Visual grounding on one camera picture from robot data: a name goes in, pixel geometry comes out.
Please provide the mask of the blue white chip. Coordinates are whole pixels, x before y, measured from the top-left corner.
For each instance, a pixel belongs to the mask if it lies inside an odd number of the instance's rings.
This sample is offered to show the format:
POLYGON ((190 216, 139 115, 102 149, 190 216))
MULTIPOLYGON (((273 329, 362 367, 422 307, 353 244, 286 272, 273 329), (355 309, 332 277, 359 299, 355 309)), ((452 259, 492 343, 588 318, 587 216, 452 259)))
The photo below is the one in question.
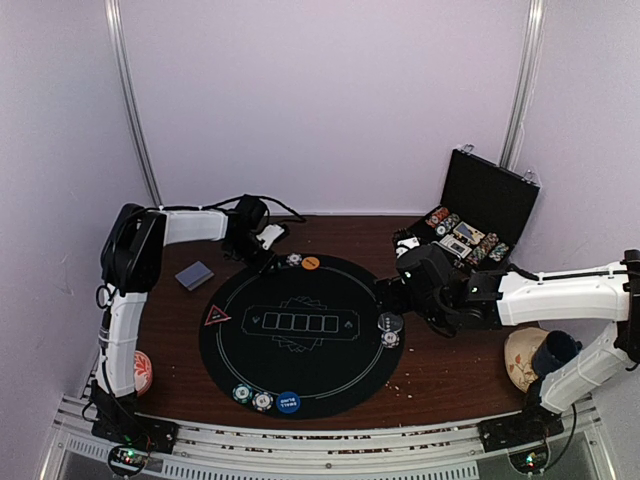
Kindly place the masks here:
POLYGON ((257 392, 252 398, 252 406, 258 412, 266 412, 274 405, 274 398, 269 392, 257 392))
POLYGON ((303 256, 299 253, 291 253, 286 258, 286 263, 289 266, 299 266, 303 260, 303 256))
POLYGON ((394 331, 385 331, 381 335, 381 344, 384 348, 396 348, 400 344, 400 336, 394 331))

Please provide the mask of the clear round dealer button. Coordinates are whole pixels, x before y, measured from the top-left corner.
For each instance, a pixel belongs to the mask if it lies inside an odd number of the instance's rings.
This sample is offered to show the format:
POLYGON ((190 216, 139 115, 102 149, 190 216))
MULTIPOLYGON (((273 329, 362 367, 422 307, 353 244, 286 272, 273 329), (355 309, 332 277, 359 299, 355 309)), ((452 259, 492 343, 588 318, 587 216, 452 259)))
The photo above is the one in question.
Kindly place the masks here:
POLYGON ((377 320, 378 328, 383 332, 400 332, 404 328, 404 319, 402 316, 392 312, 381 313, 377 320))

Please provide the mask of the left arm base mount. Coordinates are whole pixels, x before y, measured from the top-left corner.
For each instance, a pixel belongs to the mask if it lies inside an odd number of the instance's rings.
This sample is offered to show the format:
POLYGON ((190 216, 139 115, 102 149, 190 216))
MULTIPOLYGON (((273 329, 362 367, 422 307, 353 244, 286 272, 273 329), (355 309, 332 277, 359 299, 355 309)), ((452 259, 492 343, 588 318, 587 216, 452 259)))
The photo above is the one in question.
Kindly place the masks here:
POLYGON ((136 391, 116 397, 93 380, 90 403, 97 409, 91 430, 93 436, 117 443, 121 449, 146 454, 173 452, 178 425, 138 415, 136 391))

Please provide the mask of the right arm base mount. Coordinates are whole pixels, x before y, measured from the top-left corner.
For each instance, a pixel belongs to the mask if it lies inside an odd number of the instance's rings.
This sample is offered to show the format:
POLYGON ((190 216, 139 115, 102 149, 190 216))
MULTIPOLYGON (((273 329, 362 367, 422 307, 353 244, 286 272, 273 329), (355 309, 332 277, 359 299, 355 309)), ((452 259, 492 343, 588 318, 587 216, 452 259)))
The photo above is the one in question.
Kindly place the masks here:
POLYGON ((542 474, 551 465, 549 440, 564 432, 561 415, 539 406, 483 420, 477 428, 484 452, 506 450, 511 467, 524 475, 542 474))

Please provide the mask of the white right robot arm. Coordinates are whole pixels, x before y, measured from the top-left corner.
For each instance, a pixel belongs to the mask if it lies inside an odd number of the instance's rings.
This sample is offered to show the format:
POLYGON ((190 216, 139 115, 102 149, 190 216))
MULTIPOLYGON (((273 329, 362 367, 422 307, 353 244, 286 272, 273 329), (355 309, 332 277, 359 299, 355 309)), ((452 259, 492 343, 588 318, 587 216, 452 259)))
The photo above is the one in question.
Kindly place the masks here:
POLYGON ((439 334, 495 330, 541 321, 602 320, 603 332, 576 357, 544 375, 533 404, 513 419, 519 440, 535 440, 583 395, 639 363, 639 253, 583 270, 531 273, 514 265, 469 275, 434 245, 406 250, 397 276, 375 283, 382 312, 414 312, 439 334))

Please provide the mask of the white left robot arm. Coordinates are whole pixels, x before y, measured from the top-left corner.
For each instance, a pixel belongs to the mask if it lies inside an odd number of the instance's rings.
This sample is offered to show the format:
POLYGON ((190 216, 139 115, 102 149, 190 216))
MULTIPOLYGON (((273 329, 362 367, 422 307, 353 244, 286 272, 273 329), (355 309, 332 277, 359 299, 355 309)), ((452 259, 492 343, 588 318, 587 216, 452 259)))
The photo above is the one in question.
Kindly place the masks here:
POLYGON ((127 203, 120 210, 100 256, 101 307, 106 310, 99 333, 99 388, 120 399, 136 392, 134 355, 139 323, 148 294, 162 270, 166 246, 196 241, 220 242, 225 255, 262 273, 275 262, 272 246, 288 228, 261 222, 264 203, 241 200, 230 211, 145 208, 127 203))

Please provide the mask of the blue small blind button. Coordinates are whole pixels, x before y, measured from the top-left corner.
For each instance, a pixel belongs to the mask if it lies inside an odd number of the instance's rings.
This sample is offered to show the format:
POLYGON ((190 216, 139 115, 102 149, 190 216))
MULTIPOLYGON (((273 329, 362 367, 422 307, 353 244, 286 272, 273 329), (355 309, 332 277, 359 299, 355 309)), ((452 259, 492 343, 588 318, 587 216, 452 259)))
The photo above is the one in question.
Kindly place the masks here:
POLYGON ((291 415, 300 409, 301 399, 297 393, 285 391, 277 397, 276 407, 282 414, 291 415))

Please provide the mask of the yellow big blind button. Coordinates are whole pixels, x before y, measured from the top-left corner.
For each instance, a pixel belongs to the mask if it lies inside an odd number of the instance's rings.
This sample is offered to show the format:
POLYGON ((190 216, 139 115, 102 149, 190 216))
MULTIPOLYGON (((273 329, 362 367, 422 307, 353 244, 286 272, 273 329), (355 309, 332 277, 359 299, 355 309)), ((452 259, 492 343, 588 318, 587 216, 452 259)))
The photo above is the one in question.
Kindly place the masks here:
POLYGON ((301 266, 308 271, 313 271, 319 268, 320 260, 315 256, 306 256, 301 261, 301 266))

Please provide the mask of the red triangular all-in marker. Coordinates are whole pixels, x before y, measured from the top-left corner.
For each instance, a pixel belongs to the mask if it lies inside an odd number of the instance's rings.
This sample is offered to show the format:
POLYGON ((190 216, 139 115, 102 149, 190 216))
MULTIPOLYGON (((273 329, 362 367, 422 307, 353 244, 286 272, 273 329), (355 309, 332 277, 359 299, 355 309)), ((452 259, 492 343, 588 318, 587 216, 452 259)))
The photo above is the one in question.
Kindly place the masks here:
POLYGON ((216 325, 219 323, 226 322, 230 319, 231 317, 227 313, 225 313, 221 308, 219 308, 216 305, 212 305, 205 316, 203 326, 208 327, 208 326, 216 325))

